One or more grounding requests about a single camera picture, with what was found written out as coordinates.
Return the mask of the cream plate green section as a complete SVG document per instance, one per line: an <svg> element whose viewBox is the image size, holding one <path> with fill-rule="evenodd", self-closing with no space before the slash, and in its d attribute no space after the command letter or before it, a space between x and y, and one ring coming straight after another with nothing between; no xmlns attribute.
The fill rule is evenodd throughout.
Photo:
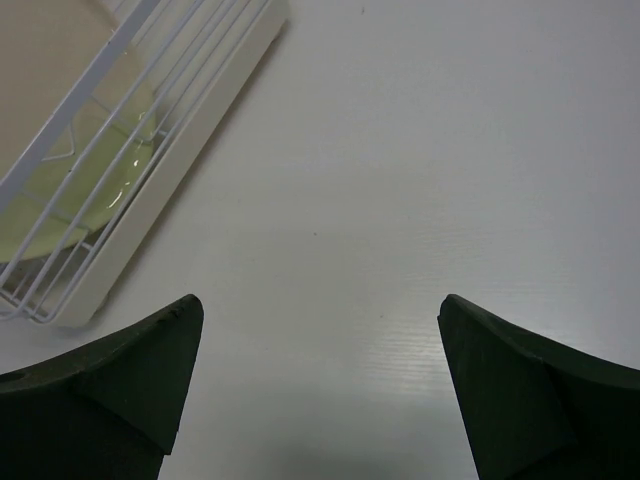
<svg viewBox="0 0 640 480"><path fill-rule="evenodd" d="M37 222L30 260L68 248L104 227L154 153L156 117L143 62L129 48L58 137L45 161L1 212L1 261L8 263Z"/></svg>

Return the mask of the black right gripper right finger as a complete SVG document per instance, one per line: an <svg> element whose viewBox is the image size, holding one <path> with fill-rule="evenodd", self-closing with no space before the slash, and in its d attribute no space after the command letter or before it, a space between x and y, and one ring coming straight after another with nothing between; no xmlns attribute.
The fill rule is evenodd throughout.
<svg viewBox="0 0 640 480"><path fill-rule="evenodd" d="M455 294L438 326L479 478L638 478L638 370Z"/></svg>

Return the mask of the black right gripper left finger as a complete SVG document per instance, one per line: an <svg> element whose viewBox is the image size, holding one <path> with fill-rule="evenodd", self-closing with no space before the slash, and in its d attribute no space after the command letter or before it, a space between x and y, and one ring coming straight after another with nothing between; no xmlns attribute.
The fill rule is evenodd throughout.
<svg viewBox="0 0 640 480"><path fill-rule="evenodd" d="M189 294L2 374L2 478L157 478L176 441L203 323L202 303Z"/></svg>

